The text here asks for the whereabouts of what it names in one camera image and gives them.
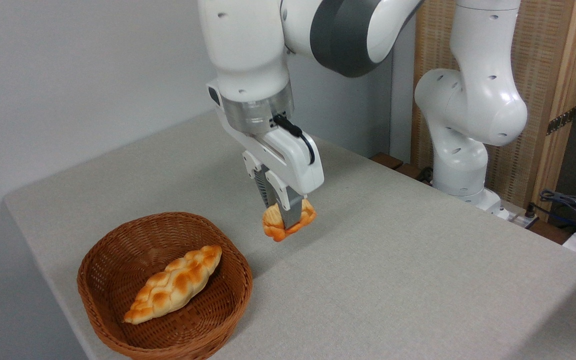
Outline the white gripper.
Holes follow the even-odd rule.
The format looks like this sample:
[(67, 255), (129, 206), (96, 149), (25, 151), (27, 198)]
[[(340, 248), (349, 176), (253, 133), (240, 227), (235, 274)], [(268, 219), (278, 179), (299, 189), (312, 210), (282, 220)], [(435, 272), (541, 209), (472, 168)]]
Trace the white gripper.
[(286, 230), (299, 223), (303, 196), (313, 193), (324, 182), (322, 161), (313, 139), (304, 133), (315, 155), (311, 163), (306, 142), (285, 129), (248, 136), (233, 129), (227, 120), (224, 129), (246, 148), (242, 157), (247, 175), (254, 180), (265, 207), (278, 205)]

